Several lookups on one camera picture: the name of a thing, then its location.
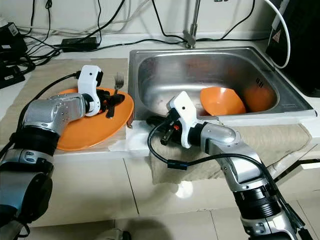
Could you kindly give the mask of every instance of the warning label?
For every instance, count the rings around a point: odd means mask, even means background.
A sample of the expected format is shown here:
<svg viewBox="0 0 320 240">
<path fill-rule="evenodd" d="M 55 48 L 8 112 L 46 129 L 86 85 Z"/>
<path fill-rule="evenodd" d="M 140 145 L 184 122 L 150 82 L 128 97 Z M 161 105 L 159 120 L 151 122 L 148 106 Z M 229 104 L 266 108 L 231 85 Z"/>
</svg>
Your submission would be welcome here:
<svg viewBox="0 0 320 240">
<path fill-rule="evenodd" d="M 273 36 L 273 40 L 275 40 L 277 43 L 279 43 L 280 40 L 280 34 L 281 34 L 281 30 L 279 30 L 274 36 Z"/>
</svg>

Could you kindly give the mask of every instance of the sink basin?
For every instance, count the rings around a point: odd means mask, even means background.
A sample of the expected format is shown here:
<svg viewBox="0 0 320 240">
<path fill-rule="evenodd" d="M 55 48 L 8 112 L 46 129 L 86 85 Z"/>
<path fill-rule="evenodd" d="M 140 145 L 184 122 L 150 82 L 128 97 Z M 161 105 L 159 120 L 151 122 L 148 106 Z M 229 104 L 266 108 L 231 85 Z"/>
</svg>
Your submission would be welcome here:
<svg viewBox="0 0 320 240">
<path fill-rule="evenodd" d="M 134 50 L 129 59 L 128 93 L 134 119 L 165 115 L 172 97 L 186 91 L 198 118 L 208 116 L 200 91 L 208 87 L 233 89 L 243 101 L 245 116 L 300 112 L 312 107 L 252 47 L 185 50 Z"/>
</svg>

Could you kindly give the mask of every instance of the orange plate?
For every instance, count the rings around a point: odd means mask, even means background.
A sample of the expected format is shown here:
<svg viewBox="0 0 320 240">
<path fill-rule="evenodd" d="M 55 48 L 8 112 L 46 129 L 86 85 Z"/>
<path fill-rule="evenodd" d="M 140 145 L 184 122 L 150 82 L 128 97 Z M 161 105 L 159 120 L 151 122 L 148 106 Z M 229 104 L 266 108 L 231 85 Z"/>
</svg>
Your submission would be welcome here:
<svg viewBox="0 0 320 240">
<path fill-rule="evenodd" d="M 207 87 L 200 93 L 203 108 L 213 116 L 244 114 L 246 108 L 236 92 L 225 87 Z"/>
<path fill-rule="evenodd" d="M 98 89 L 109 91 L 111 95 L 115 91 L 104 87 L 99 87 Z M 77 92 L 78 89 L 73 88 L 62 91 L 60 94 Z M 123 94 L 125 99 L 115 107 L 113 118 L 106 118 L 106 111 L 95 116 L 85 116 L 70 122 L 60 137 L 57 148 L 65 151 L 86 149 L 101 143 L 122 128 L 132 115 L 134 101 L 129 94 L 122 91 L 118 91 L 118 93 Z"/>
</svg>

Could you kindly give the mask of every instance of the towel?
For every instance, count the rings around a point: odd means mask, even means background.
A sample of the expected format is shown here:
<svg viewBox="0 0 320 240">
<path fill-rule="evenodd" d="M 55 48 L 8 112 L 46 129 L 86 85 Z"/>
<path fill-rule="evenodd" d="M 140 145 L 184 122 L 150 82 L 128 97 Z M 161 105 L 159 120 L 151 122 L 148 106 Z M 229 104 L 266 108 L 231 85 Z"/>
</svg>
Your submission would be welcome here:
<svg viewBox="0 0 320 240">
<path fill-rule="evenodd" d="M 115 86 L 114 76 L 117 72 L 124 74 L 123 92 L 128 92 L 128 59 L 126 58 L 99 58 L 99 59 L 62 59 L 52 60 L 44 66 L 37 67 L 31 74 L 30 79 L 25 84 L 13 104 L 7 109 L 5 116 L 0 122 L 0 146 L 7 144 L 9 137 L 16 131 L 18 118 L 23 107 L 39 93 L 44 87 L 53 81 L 75 73 L 81 70 L 83 65 L 97 65 L 103 71 L 103 78 L 100 87 L 111 88 Z M 57 93 L 77 87 L 75 78 L 66 79 L 45 92 L 41 99 L 54 96 Z M 125 130 L 123 128 L 118 138 L 112 138 L 113 142 L 125 139 Z M 98 144 L 98 147 L 105 147 L 104 144 Z"/>
<path fill-rule="evenodd" d="M 266 166 L 272 165 L 286 155 L 304 148 L 312 139 L 308 130 L 301 124 L 238 126 L 233 128 L 240 132 L 244 142 L 257 152 Z M 173 142 L 163 146 L 160 143 L 160 137 L 157 135 L 154 136 L 151 144 L 155 151 L 166 159 L 190 162 L 208 156 L 196 146 L 186 149 Z M 184 171 L 167 168 L 166 164 L 152 154 L 150 158 L 153 184 L 179 184 L 181 181 L 224 177 L 220 165 L 215 160 L 190 166 L 188 170 Z"/>
</svg>

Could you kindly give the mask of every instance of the wall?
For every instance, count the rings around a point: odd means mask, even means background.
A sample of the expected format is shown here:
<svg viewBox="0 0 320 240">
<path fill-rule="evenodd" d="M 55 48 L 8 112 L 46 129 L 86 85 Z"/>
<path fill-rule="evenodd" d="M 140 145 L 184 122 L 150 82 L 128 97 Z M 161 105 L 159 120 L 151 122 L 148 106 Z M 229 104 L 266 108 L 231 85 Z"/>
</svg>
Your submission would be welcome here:
<svg viewBox="0 0 320 240">
<path fill-rule="evenodd" d="M 131 0 L 131 12 L 143 0 Z M 0 0 L 0 13 L 8 21 L 15 22 L 18 26 L 30 24 L 32 0 Z M 114 14 L 120 0 L 100 0 L 102 6 L 101 22 L 107 21 Z M 128 2 L 119 13 L 117 20 L 125 18 L 128 12 Z M 165 32 L 181 33 L 189 29 L 192 21 L 195 0 L 155 0 Z M 48 13 L 45 9 L 45 0 L 36 0 L 36 14 L 34 25 L 48 26 Z M 244 18 L 250 12 L 252 0 L 229 0 L 214 2 L 202 0 L 199 20 L 199 32 L 219 32 L 223 34 L 227 29 Z M 52 0 L 51 27 L 83 30 L 97 24 L 97 0 Z M 264 32 L 269 31 L 275 14 L 263 0 L 256 0 L 252 16 L 239 25 L 233 33 L 237 32 Z M 119 30 L 123 23 L 113 24 L 109 31 Z M 151 1 L 143 11 L 127 24 L 122 33 L 159 33 L 160 28 Z"/>
</svg>

